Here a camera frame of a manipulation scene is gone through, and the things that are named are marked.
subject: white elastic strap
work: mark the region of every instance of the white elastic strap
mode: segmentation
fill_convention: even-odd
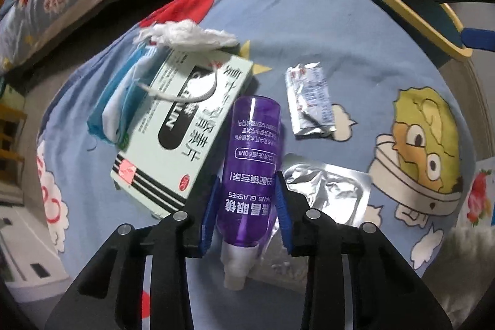
[[[140,88],[142,88],[144,91],[146,91],[149,96],[159,98],[160,100],[163,100],[163,101],[180,102],[180,103],[184,103],[184,104],[201,102],[201,101],[209,99],[215,93],[215,90],[216,90],[218,70],[217,70],[217,67],[215,64],[212,64],[211,66],[212,66],[213,74],[215,75],[215,80],[213,82],[213,85],[211,86],[210,90],[208,90],[206,93],[204,93],[203,95],[200,95],[198,97],[174,97],[172,95],[165,94],[165,93],[162,93],[161,91],[155,90],[154,88],[150,88],[149,86],[147,86],[144,83],[138,82],[137,85]]]

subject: silver sachet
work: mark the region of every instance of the silver sachet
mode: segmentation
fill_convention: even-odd
[[[289,67],[285,83],[294,135],[326,137],[336,130],[327,81],[318,62]]]
[[[291,191],[302,193],[312,208],[339,224],[360,226],[371,191],[370,175],[353,169],[287,154],[282,173]],[[259,281],[304,292],[308,259],[289,256],[282,244],[278,219],[249,276]]]

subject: spray bottle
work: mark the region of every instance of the spray bottle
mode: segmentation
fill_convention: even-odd
[[[244,96],[235,103],[225,158],[217,225],[223,235],[224,286],[241,290],[268,230],[279,166],[280,105]]]

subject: white box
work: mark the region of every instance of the white box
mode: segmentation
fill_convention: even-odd
[[[150,86],[172,96],[200,96],[214,81],[211,62],[218,77],[209,99],[195,104],[143,100],[110,172],[118,186],[160,218],[184,207],[200,173],[205,173],[201,180],[215,173],[205,161],[252,77],[252,62],[221,51],[172,51]]]

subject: white tissue paper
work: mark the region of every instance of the white tissue paper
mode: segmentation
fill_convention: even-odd
[[[192,20],[166,22],[142,28],[134,43],[149,38],[158,46],[167,46],[183,52],[211,51],[239,44],[236,36],[222,30],[203,29]]]

